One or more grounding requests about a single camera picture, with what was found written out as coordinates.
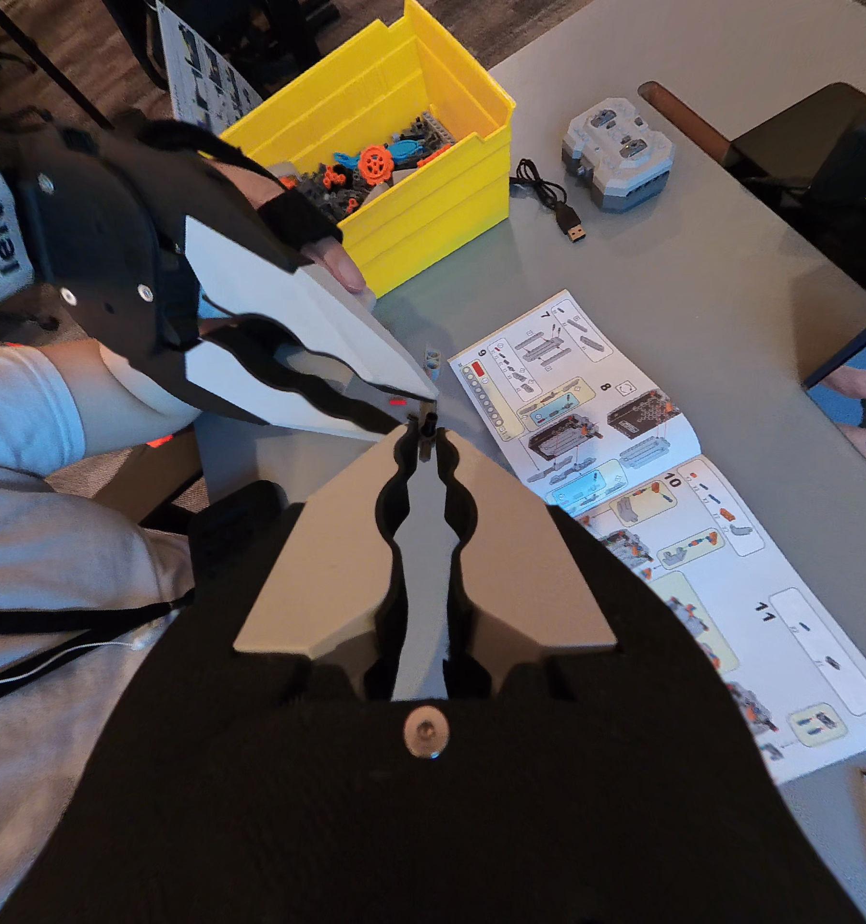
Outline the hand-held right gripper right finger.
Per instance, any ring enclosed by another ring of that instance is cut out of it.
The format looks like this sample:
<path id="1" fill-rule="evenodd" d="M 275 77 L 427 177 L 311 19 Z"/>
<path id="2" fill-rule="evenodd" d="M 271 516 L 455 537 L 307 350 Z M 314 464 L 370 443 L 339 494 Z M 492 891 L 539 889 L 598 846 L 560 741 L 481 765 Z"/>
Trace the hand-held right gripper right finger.
<path id="1" fill-rule="evenodd" d="M 447 593 L 450 699 L 487 699 L 513 669 L 612 651 L 617 640 L 555 514 L 452 431 L 436 436 L 443 514 L 457 542 Z"/>

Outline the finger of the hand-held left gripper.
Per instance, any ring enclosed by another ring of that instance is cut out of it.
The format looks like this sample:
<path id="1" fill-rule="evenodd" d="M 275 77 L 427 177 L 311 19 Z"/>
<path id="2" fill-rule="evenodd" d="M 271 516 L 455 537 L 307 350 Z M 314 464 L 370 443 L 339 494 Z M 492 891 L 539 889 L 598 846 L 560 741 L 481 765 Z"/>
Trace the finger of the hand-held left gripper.
<path id="1" fill-rule="evenodd" d="M 347 365 L 373 387 L 438 399 L 408 351 L 325 267 L 286 271 L 192 216 L 185 218 L 184 252 L 202 293 L 223 314 L 275 321 L 306 350 Z"/>
<path id="2" fill-rule="evenodd" d="M 272 426 L 362 441 L 379 441 L 399 426 L 324 376 L 285 365 L 276 354 L 286 342 L 387 394 L 414 394 L 413 358 L 370 316 L 242 316 L 204 334 L 185 354 L 186 379 Z"/>

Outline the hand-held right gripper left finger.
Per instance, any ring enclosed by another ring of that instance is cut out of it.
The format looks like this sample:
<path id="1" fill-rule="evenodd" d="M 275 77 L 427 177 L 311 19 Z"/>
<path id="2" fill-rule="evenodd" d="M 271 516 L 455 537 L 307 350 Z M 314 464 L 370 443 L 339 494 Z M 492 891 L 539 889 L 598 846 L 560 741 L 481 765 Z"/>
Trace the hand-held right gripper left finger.
<path id="1" fill-rule="evenodd" d="M 289 509 L 234 649 L 339 667 L 357 694 L 392 698 L 408 615 L 395 535 L 410 512 L 413 474 L 414 426 L 404 424 Z"/>

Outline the person's left forearm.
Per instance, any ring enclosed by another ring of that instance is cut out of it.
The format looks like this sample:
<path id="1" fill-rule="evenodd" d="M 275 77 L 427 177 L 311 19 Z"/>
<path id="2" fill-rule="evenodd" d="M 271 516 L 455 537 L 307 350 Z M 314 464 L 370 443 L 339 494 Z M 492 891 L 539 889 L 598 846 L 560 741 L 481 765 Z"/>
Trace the person's left forearm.
<path id="1" fill-rule="evenodd" d="M 44 478 L 173 435 L 199 410 L 94 339 L 0 347 L 0 468 Z"/>

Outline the grey desk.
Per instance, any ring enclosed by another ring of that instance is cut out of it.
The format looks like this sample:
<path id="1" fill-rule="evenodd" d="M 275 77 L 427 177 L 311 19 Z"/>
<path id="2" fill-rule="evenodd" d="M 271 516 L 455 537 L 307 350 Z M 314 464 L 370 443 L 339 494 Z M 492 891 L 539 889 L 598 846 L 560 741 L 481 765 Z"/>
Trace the grey desk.
<path id="1" fill-rule="evenodd" d="M 866 655 L 866 463 L 800 381 L 866 327 L 866 292 L 754 198 L 636 89 L 656 81 L 733 140 L 820 87 L 866 92 L 855 2 L 592 2 L 494 66 L 516 101 L 511 155 L 565 179 L 560 139 L 631 97 L 677 148 L 667 189 L 602 214 L 586 241 L 515 199 L 509 218 L 381 298 L 376 315 L 447 359 L 568 289 L 677 400 L 704 454 Z"/>

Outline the person's left hand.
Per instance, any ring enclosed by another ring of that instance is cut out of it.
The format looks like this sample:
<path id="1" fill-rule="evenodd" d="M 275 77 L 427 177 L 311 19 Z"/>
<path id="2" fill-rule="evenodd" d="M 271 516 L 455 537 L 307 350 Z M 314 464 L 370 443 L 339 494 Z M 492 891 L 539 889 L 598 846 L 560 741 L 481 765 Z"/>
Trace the person's left hand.
<path id="1" fill-rule="evenodd" d="M 323 266 L 351 293 L 367 289 L 363 274 L 345 250 L 337 230 L 305 196 L 284 188 L 275 179 L 217 159 L 209 160 L 208 165 L 244 195 L 270 229 L 278 232 L 280 240 Z"/>

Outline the wooden chair with grey fabric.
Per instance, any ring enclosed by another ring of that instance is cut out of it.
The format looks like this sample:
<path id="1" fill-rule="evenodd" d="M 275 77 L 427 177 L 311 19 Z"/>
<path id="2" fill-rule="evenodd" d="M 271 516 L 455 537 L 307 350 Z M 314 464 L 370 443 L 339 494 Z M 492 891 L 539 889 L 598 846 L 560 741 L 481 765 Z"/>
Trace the wooden chair with grey fabric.
<path id="1" fill-rule="evenodd" d="M 86 498 L 144 528 L 186 535 L 209 505 L 192 426 L 162 441 L 87 458 L 48 477 L 58 492 Z"/>

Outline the pile of toy building pieces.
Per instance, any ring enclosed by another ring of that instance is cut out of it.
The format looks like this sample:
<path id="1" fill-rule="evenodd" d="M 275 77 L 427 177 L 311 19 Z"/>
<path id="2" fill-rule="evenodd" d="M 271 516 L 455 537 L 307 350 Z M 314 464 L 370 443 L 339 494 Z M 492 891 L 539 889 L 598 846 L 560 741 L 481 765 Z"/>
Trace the pile of toy building pieces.
<path id="1" fill-rule="evenodd" d="M 291 165 L 268 168 L 286 191 L 301 193 L 335 225 L 445 154 L 456 137 L 425 111 L 382 143 L 357 154 L 335 153 L 310 172 Z"/>

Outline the yellow plastic bin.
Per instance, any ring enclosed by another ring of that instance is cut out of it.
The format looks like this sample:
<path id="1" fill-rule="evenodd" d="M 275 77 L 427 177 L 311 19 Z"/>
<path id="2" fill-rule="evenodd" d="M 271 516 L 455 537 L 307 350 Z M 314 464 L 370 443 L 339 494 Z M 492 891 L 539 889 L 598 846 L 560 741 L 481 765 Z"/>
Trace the yellow plastic bin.
<path id="1" fill-rule="evenodd" d="M 424 112 L 455 143 L 345 218 L 344 245 L 385 295 L 509 215 L 514 100 L 419 3 L 374 21 L 222 137 L 300 172 L 388 140 Z"/>

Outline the printed instruction sheet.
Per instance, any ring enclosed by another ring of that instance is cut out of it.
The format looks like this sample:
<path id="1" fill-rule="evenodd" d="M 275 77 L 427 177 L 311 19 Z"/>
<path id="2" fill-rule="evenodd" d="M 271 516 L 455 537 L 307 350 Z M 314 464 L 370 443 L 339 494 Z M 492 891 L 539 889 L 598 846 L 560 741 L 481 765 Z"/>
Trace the printed instruction sheet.
<path id="1" fill-rule="evenodd" d="M 173 117 L 216 135 L 263 103 L 252 85 L 181 17 L 156 3 Z"/>

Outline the open instruction booklet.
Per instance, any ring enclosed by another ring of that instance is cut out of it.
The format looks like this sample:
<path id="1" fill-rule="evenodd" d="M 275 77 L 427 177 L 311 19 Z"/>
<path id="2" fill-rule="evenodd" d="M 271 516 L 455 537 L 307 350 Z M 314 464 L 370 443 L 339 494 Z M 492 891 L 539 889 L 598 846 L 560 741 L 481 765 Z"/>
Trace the open instruction booklet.
<path id="1" fill-rule="evenodd" d="M 777 783 L 866 751 L 866 658 L 677 401 L 563 291 L 450 358 L 516 476 L 646 583 Z"/>

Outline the person's grey clothing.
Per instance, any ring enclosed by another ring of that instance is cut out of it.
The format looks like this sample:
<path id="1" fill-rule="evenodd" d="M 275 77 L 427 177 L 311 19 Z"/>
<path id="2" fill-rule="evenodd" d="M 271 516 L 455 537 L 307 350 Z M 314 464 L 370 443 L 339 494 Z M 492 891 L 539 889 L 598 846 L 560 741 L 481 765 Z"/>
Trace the person's grey clothing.
<path id="1" fill-rule="evenodd" d="M 186 538 L 0 469 L 0 610 L 134 609 L 193 585 Z M 144 659 L 94 650 L 0 699 L 0 906 L 64 813 Z"/>

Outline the grey toy remote control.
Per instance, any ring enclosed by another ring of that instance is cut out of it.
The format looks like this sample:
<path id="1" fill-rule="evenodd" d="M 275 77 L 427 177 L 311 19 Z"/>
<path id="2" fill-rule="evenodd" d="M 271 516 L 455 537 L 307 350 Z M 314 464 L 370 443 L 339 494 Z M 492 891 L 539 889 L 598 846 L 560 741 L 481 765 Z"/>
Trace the grey toy remote control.
<path id="1" fill-rule="evenodd" d="M 651 129 L 621 97 L 604 99 L 578 114 L 561 142 L 567 172 L 610 214 L 626 213 L 663 191 L 674 154 L 672 140 Z"/>

